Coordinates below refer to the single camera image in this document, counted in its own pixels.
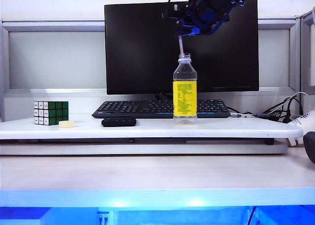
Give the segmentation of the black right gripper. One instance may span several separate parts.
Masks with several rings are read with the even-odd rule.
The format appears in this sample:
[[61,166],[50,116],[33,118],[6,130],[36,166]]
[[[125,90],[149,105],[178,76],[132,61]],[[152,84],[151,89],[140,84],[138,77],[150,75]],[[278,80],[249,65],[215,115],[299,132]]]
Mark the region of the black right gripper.
[[189,0],[187,19],[176,20],[176,35],[211,35],[229,21],[233,8],[244,4],[245,0]]

